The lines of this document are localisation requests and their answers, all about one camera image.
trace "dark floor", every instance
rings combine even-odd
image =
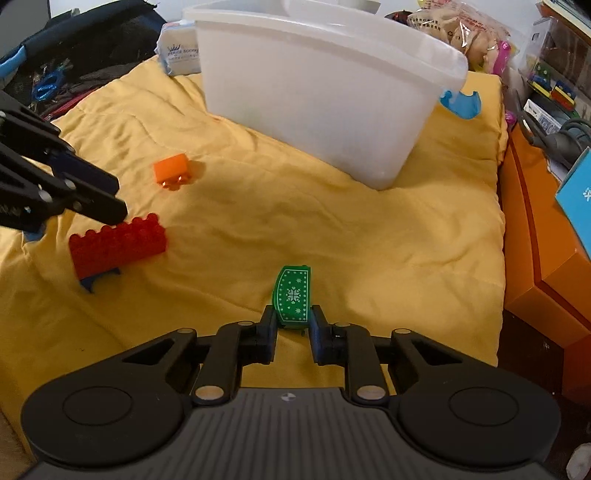
[[[591,409],[560,394],[563,350],[515,315],[503,312],[498,356],[499,367],[554,394],[562,413],[562,426],[545,465],[556,477],[567,480],[564,469],[574,449],[591,442]]]

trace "green block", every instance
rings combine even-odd
[[[286,328],[306,328],[310,311],[310,267],[286,265],[273,289],[273,306]]]

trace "light blue box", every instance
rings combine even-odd
[[[587,148],[556,192],[556,201],[579,236],[587,256],[591,252],[591,151]]]

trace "orange box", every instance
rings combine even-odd
[[[165,189],[175,189],[191,179],[189,159],[184,153],[165,158],[154,164],[156,182]]]
[[[562,393],[575,403],[591,407],[591,335],[564,350]]]
[[[499,174],[505,308],[566,348],[591,331],[591,262],[554,195],[544,154],[515,128]]]

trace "yellow cloth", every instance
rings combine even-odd
[[[286,264],[311,266],[312,302],[331,323],[382,336],[407,327],[495,364],[506,128],[499,79],[470,74],[472,90],[482,113],[464,121],[437,106],[383,192],[209,115],[200,77],[168,78],[154,59],[91,94],[57,122],[63,138],[117,175],[129,218],[159,214],[168,251],[101,278],[89,294],[67,240],[97,222],[67,211],[29,244],[0,230],[0,407],[11,424],[22,435],[24,400],[59,375],[179,327],[211,335],[258,320]],[[205,172],[170,192],[152,164],[180,152]],[[307,338],[282,331],[275,362],[246,367],[243,385],[343,385],[343,373],[315,366]]]

